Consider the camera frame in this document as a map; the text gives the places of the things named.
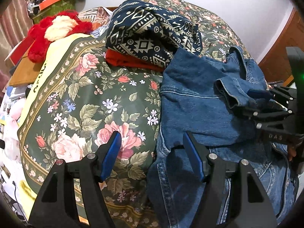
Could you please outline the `person's right hand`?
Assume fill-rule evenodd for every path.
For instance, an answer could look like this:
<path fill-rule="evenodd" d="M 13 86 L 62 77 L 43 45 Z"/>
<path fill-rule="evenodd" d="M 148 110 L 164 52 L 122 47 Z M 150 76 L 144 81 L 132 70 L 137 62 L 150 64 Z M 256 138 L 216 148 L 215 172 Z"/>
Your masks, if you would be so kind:
<path fill-rule="evenodd" d="M 291 162 L 296 157 L 296 147 L 293 145 L 287 146 L 287 158 Z"/>

